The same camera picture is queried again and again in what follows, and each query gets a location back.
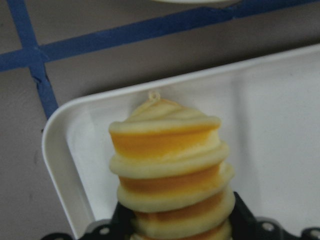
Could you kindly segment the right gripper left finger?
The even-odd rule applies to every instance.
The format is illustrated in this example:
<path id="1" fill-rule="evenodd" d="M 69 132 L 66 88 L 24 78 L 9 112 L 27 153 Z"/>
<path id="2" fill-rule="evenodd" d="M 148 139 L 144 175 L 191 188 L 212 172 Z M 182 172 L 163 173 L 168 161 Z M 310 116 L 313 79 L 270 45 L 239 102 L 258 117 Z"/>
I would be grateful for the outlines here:
<path id="1" fill-rule="evenodd" d="M 63 232 L 54 232 L 42 237 L 42 240 L 128 240 L 133 233 L 131 219 L 133 212 L 117 203 L 112 217 L 89 224 L 84 234 L 75 238 Z"/>

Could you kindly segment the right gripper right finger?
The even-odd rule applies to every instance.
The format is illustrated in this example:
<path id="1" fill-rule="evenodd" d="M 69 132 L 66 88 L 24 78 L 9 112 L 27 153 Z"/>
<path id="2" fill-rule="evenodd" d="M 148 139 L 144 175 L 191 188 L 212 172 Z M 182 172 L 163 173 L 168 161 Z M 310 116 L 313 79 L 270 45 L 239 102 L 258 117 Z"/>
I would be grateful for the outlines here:
<path id="1" fill-rule="evenodd" d="M 308 227 L 300 235 L 286 231 L 272 218 L 255 217 L 237 192 L 235 206 L 230 215 L 232 239 L 234 240 L 318 240 L 319 227 Z"/>

